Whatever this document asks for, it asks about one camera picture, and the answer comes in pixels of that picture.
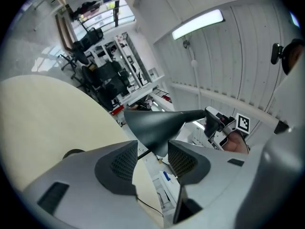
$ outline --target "desk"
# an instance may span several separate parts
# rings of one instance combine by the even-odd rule
[[[55,78],[13,77],[0,83],[0,95],[1,154],[12,185],[18,190],[60,162],[71,149],[88,151],[129,140],[98,103]],[[140,199],[161,211],[153,182],[141,160],[132,183]],[[163,227],[158,212],[139,204]]]
[[[97,67],[102,67],[104,64],[106,64],[106,61],[103,58],[100,59],[99,56],[97,56],[97,54],[94,52],[94,50],[90,50],[90,53],[92,54]]]

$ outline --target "person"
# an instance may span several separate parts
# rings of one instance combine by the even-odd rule
[[[248,154],[249,149],[239,131],[235,130],[228,135],[228,141],[223,145],[224,151]]]
[[[304,46],[305,42],[303,40],[295,38],[284,48],[282,55],[282,68],[286,75],[290,73],[300,59]]]
[[[135,105],[130,106],[128,110],[141,110],[141,111],[150,111],[153,104],[153,97],[148,96],[147,100],[144,102],[139,100],[135,103]]]
[[[116,45],[113,45],[113,46],[110,48],[110,50],[111,50],[111,53],[114,54],[115,51],[117,50]]]

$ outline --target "ceiling light fixture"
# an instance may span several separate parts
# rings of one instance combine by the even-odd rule
[[[220,10],[213,10],[180,26],[178,29],[172,32],[172,35],[174,40],[177,40],[178,38],[185,36],[186,34],[191,33],[197,29],[222,21],[224,21],[224,18]]]
[[[196,126],[198,126],[199,128],[205,130],[205,127],[204,127],[202,124],[200,124],[199,122],[193,121],[193,123],[194,123]]]

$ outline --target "white paneled wall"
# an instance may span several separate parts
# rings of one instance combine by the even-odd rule
[[[284,78],[280,63],[270,63],[273,43],[287,45],[301,38],[289,11],[279,0],[126,0],[143,34],[163,67],[169,82],[197,87],[191,57],[183,40],[171,32],[182,23],[213,9],[220,9],[225,21],[197,30],[187,39],[198,62],[199,87],[240,100],[281,119],[283,113],[273,97]],[[236,107],[181,89],[168,87],[175,110],[212,106],[225,115],[244,114]],[[264,143],[273,131],[251,118],[250,146]],[[201,131],[194,137],[208,146]]]
[[[238,99],[281,119],[273,92],[283,74],[280,63],[270,63],[272,45],[275,42],[287,45],[293,38],[301,37],[300,31],[290,22],[284,7],[271,1],[229,6],[221,11],[224,22],[187,36],[198,61],[200,87]],[[197,87],[190,55],[183,47],[184,39],[173,40],[168,34],[155,44],[155,48],[172,82]],[[175,97],[178,98],[173,101],[177,110],[198,108],[198,95],[194,93],[174,89]],[[201,108],[207,106],[228,116],[235,116],[236,113],[249,116],[239,109],[202,96]],[[250,146],[265,142],[274,131],[253,117],[251,130],[248,137]],[[203,134],[199,140],[209,145]]]
[[[243,0],[126,0],[140,22],[145,35],[152,42],[158,41],[173,28],[198,13],[229,2]]]

